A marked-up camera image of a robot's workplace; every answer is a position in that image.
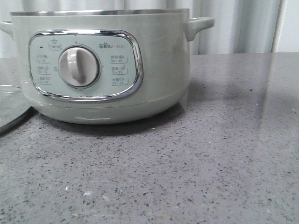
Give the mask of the glass pot lid steel rim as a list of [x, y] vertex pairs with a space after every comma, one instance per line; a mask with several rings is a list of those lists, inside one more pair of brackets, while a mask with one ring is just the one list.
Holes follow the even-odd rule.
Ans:
[[22, 88], [0, 85], [0, 134], [4, 135], [31, 117], [34, 110], [23, 94]]

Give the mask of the pale green electric cooking pot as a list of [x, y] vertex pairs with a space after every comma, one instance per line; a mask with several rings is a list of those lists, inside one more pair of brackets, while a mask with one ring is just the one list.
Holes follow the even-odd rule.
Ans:
[[69, 123], [115, 124], [174, 106], [189, 85], [189, 43], [214, 18], [189, 9], [12, 12], [24, 96]]

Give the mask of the white pleated curtain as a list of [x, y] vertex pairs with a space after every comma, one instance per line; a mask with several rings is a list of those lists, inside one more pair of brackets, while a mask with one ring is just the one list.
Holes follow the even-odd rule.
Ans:
[[190, 16], [213, 17], [200, 32], [193, 54], [297, 52], [299, 3], [296, 0], [3, 0], [1, 21], [15, 11], [188, 8]]

